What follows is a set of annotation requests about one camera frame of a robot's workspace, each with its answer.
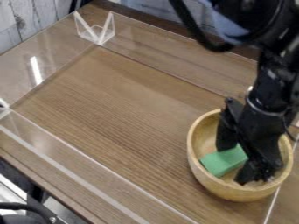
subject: green block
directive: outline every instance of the green block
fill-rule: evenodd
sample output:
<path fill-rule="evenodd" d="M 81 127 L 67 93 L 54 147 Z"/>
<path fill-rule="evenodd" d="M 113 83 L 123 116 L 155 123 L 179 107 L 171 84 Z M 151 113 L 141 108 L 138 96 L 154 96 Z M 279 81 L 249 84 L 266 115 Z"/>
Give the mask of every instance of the green block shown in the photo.
<path fill-rule="evenodd" d="M 231 150 L 225 150 L 222 152 L 217 151 L 206 155 L 201 159 L 201 163 L 207 171 L 215 177 L 221 178 L 226 173 L 242 166 L 247 160 L 249 156 L 238 144 Z"/>

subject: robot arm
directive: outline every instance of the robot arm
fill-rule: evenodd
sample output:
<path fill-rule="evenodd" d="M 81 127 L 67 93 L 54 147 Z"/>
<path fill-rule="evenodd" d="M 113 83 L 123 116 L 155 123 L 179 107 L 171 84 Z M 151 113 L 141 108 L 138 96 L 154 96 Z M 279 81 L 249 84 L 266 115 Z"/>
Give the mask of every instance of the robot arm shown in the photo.
<path fill-rule="evenodd" d="M 299 111 L 299 5 L 295 0 L 201 0 L 213 8 L 215 27 L 226 42 L 215 45 L 198 27 L 183 0 L 170 0 L 198 42 L 222 53 L 237 45 L 261 49 L 258 75 L 242 105 L 227 98 L 217 146 L 241 144 L 249 161 L 235 180 L 269 181 L 283 167 L 279 137 Z"/>

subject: bowl rim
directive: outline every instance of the bowl rim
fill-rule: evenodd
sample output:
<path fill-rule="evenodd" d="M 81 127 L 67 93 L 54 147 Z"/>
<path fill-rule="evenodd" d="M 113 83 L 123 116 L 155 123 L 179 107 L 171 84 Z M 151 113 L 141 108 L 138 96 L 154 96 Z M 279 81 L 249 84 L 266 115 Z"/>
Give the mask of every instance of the bowl rim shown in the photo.
<path fill-rule="evenodd" d="M 187 153 L 189 153 L 189 158 L 191 158 L 193 163 L 195 164 L 197 168 L 205 173 L 205 175 L 214 181 L 217 182 L 219 185 L 226 186 L 231 189 L 243 191 L 243 192 L 257 192 L 257 191 L 265 191 L 269 190 L 274 187 L 278 187 L 282 185 L 282 183 L 285 182 L 286 178 L 290 175 L 290 172 L 293 170 L 293 166 L 294 166 L 294 150 L 293 150 L 293 146 L 290 144 L 290 140 L 286 137 L 286 135 L 282 136 L 283 141 L 287 144 L 287 160 L 289 163 L 286 165 L 285 171 L 281 174 L 281 176 L 273 181 L 273 182 L 266 182 L 265 185 L 259 185 L 255 188 L 253 186 L 246 186 L 246 185 L 233 185 L 230 183 L 227 183 L 225 180 L 222 180 L 221 178 L 217 178 L 205 168 L 205 166 L 202 165 L 202 163 L 198 161 L 195 152 L 194 152 L 194 148 L 193 148 L 193 136 L 194 136 L 194 131 L 199 125 L 199 123 L 210 116 L 215 116 L 217 114 L 221 113 L 221 109 L 215 109 L 211 112 L 206 113 L 205 115 L 202 115 L 197 121 L 193 123 L 190 131 L 189 131 L 189 136 L 187 136 Z"/>

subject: wooden table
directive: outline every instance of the wooden table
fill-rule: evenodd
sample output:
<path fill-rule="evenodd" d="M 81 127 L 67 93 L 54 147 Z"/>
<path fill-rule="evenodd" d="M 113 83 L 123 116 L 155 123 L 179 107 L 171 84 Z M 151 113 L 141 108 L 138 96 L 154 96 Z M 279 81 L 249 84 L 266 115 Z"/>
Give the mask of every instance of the wooden table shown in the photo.
<path fill-rule="evenodd" d="M 97 22 L 109 12 L 93 3 L 82 14 Z M 225 95 L 242 98 L 257 62 L 233 53 L 206 52 L 193 40 L 121 16 L 117 30 L 105 47 L 90 46 L 75 37 L 70 16 L 3 56 L 0 66 L 12 74 L 6 91 L 22 77 L 14 71 L 22 70 L 23 61 L 14 67 L 7 64 L 18 53 L 51 63 L 51 68 L 43 64 L 44 76 L 58 70 L 20 101 L 31 85 L 18 84 L 23 91 L 7 97 L 16 101 L 12 109 L 79 151 L 64 149 L 36 131 L 24 132 L 52 159 L 47 160 L 2 132 L 2 158 L 93 223 L 263 223 L 273 198 L 245 204 L 218 199 L 193 176 L 186 155 L 193 122 L 223 106 Z M 31 83 L 28 77 L 20 79 Z M 20 129 L 27 130 L 26 125 L 20 122 Z M 115 173 L 115 185 L 103 183 L 109 177 L 98 163 Z M 270 223 L 298 221 L 298 177 L 294 169 Z M 114 191 L 119 186 L 123 192 Z"/>

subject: wooden bowl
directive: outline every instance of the wooden bowl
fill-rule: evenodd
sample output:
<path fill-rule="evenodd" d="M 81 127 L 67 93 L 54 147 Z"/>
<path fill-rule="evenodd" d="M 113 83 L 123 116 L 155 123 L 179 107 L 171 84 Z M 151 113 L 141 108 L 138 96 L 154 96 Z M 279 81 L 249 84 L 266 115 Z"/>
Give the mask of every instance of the wooden bowl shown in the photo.
<path fill-rule="evenodd" d="M 221 110 L 218 109 L 203 115 L 191 126 L 187 146 L 193 173 L 202 185 L 223 199 L 239 202 L 261 200 L 277 191 L 293 170 L 293 146 L 287 137 L 282 136 L 279 140 L 279 148 L 285 160 L 285 168 L 277 173 L 271 182 L 265 183 L 263 181 L 253 181 L 245 186 L 239 185 L 234 181 L 239 168 L 226 174 L 225 177 L 217 178 L 207 172 L 199 159 L 217 150 L 215 139 L 219 119 Z"/>

